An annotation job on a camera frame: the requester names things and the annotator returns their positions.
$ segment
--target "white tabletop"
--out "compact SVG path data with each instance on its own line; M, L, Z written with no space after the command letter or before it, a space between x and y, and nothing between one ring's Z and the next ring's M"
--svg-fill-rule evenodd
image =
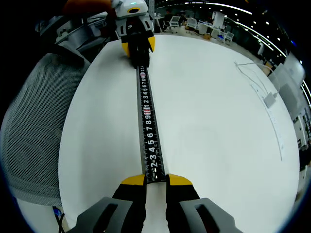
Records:
M270 110L284 143L281 161L269 115L234 61L251 62L208 41L156 36L149 75L166 173L191 180L198 195L231 214L241 231L272 233L297 192L296 136L278 96ZM256 65L249 68L255 72L249 76L276 92ZM114 41L83 77L63 129L59 186L69 226L140 173L136 71ZM163 184L147 186L146 209L144 232L167 232Z

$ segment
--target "mesh chair back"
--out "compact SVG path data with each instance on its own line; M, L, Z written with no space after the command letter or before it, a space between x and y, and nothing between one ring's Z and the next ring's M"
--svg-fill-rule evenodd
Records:
M187 27L196 28L197 22L194 18L188 18L187 20Z
M179 24L178 24L179 19L180 19L180 16L173 16L171 18L171 21L170 21L171 27L178 27L179 26Z
M62 45L70 49L66 42ZM46 54L7 110L0 132L0 161L16 198L61 206L60 139L70 102L88 67L86 60L84 66L75 67L62 56Z
M231 41L232 41L233 36L234 36L234 34L231 33L231 32L227 32L227 33L225 34L225 38L228 39L228 40L231 40Z

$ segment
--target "black measuring tape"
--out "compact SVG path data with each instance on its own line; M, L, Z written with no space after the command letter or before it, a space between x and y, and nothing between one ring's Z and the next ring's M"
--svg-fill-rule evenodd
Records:
M140 117L139 135L146 181L147 184L162 182L166 180L164 164L149 76L145 66L137 67L137 79L139 87L138 99L140 100L138 112L141 113L138 116Z

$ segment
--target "power adapter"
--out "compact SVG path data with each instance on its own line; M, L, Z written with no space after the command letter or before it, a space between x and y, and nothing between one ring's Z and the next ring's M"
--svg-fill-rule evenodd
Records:
M276 95L277 93L275 94L272 94L272 92L270 92L264 99L264 103L266 104L267 108L270 108L276 101Z

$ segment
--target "black cable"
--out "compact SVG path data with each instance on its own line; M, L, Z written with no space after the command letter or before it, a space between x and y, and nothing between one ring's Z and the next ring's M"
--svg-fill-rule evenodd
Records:
M58 233L65 233L64 229L63 229L63 226L62 226L62 222L63 222L63 218L65 216L65 213L63 213L61 216L60 216L60 219L58 218L58 215L55 214L55 218L56 218L56 221L57 221L57 224L58 224Z
M62 222L63 222L64 216L65 216L65 213L63 213L63 214L60 216L58 233L65 233L65 231L64 231L64 229L63 229L63 226L62 226Z

